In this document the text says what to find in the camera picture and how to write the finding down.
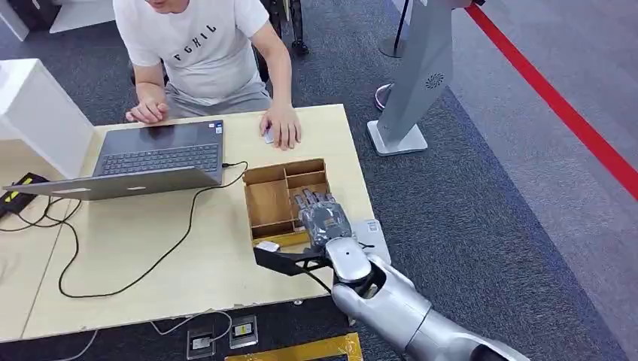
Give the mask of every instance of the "wooden table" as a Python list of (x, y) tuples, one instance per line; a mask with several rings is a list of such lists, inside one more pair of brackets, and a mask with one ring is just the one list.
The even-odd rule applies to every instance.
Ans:
[[(27, 172), (51, 180), (61, 178), (57, 171), (22, 141), (0, 141), (0, 185), (6, 186), (18, 181)], [(37, 197), (21, 215), (27, 220), (35, 221), (42, 215), (47, 202), (47, 197)], [(50, 214), (53, 217), (63, 217), (68, 205), (68, 200), (61, 201), (53, 206)], [(18, 229), (24, 226), (26, 224), (14, 215), (7, 215), (0, 220), (0, 229)], [(59, 226), (0, 232), (0, 342), (22, 338), (58, 232)]]
[[(341, 105), (297, 110), (303, 140), (281, 151), (258, 135), (262, 112), (201, 117), (172, 123), (224, 120), (224, 162), (248, 161), (251, 168), (323, 158), (334, 196), (351, 220), (374, 218), (366, 185)], [(120, 124), (96, 128), (84, 173), (91, 174), (104, 135)], [(224, 183), (241, 174), (229, 168)], [(69, 299), (57, 281), (74, 251), (74, 238), (62, 228), (26, 324), (24, 338), (37, 338), (322, 296), (325, 291), (305, 275), (293, 278), (259, 267), (254, 260), (243, 183), (203, 193), (186, 241), (139, 284), (100, 299)], [(146, 271), (175, 244), (187, 228), (195, 190), (87, 202), (70, 223), (80, 240), (80, 254), (64, 280), (66, 292), (118, 290)], [(326, 282), (332, 271), (315, 272)]]

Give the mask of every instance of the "man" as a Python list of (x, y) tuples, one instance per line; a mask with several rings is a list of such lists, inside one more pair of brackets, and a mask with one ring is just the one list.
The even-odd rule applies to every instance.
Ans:
[[(290, 55), (260, 0), (114, 0), (114, 9), (139, 100), (127, 120), (154, 124), (267, 110), (262, 135), (272, 127), (282, 150), (301, 141), (291, 103)], [(251, 42), (268, 64), (272, 99)], [(166, 87), (160, 60), (170, 79)]]

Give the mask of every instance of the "red line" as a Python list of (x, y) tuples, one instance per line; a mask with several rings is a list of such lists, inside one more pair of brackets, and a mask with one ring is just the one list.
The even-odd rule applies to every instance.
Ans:
[(472, 3), (466, 8), (476, 25), (492, 40), (518, 73), (536, 90), (547, 105), (563, 120), (580, 141), (594, 154), (620, 184), (638, 200), (638, 172), (587, 123), (570, 103), (525, 59), (512, 42)]

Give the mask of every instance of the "man's left hand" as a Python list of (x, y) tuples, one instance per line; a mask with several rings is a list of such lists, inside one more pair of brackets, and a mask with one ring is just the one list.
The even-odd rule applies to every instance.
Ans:
[(295, 144), (301, 143), (301, 125), (293, 106), (273, 103), (263, 115), (260, 122), (260, 132), (264, 136), (266, 130), (272, 127), (273, 144), (282, 150), (294, 149)]

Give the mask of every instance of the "cardboard box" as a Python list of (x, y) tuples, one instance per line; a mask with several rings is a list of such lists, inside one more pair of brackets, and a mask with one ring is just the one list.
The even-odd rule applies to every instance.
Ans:
[(330, 192), (324, 160), (253, 168), (243, 180), (253, 247), (261, 241), (279, 244), (285, 253), (301, 253), (309, 247), (294, 196), (302, 195), (304, 189)]

